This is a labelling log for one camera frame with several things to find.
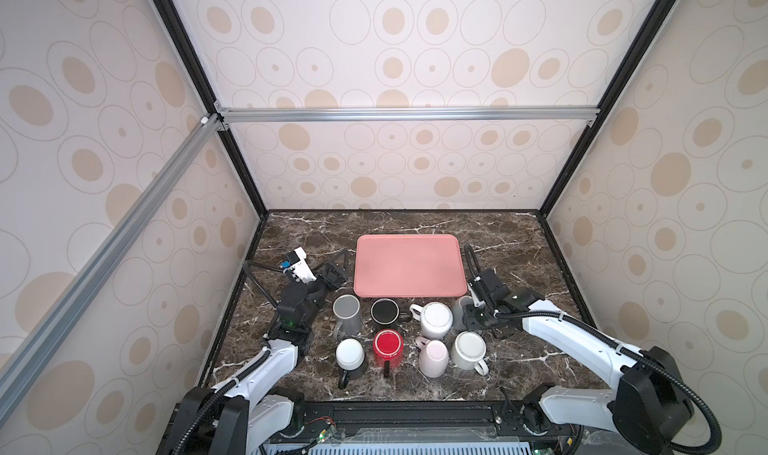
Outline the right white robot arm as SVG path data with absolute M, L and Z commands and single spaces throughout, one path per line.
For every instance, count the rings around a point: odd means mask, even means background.
M 555 346 L 597 375 L 604 390 L 543 383 L 520 403 L 518 419 L 534 435 L 581 425 L 621 435 L 645 454 L 712 454 L 722 429 L 701 396 L 684 383 L 666 350 L 623 343 L 568 315 L 531 289 L 511 290 L 493 269 L 471 268 L 464 309 L 471 333 L 505 328 Z

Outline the pink rectangular tray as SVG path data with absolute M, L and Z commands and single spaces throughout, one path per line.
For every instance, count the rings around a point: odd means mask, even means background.
M 456 298 L 467 282 L 455 236 L 363 235 L 358 238 L 354 293 L 361 298 Z

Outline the white mug red inside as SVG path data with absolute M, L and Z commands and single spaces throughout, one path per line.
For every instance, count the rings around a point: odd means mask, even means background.
M 486 343 L 479 334 L 464 331 L 456 336 L 450 354 L 456 368 L 464 371 L 474 370 L 479 375 L 486 376 L 489 373 L 489 367 L 485 356 Z

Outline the light grey mug white inside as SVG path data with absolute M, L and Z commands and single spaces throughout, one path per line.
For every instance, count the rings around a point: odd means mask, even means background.
M 456 332 L 462 332 L 467 329 L 465 322 L 465 308 L 467 306 L 474 306 L 473 298 L 467 295 L 459 297 L 452 306 L 453 329 Z

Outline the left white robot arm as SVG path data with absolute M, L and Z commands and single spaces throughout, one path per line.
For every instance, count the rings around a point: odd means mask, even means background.
M 303 260 L 277 266 L 245 261 L 246 277 L 275 308 L 256 356 L 212 388 L 187 392 L 168 422 L 160 454 L 251 454 L 275 433 L 299 423 L 303 396 L 275 390 L 306 357 L 312 325 L 327 296 L 348 279 L 348 263 L 328 259 L 314 268 Z

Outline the white teapot-like mug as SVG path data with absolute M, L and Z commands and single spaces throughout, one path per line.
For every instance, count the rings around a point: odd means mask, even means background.
M 420 323 L 421 335 L 427 339 L 442 340 L 453 326 L 453 313 L 443 303 L 411 304 L 409 311 L 412 318 Z

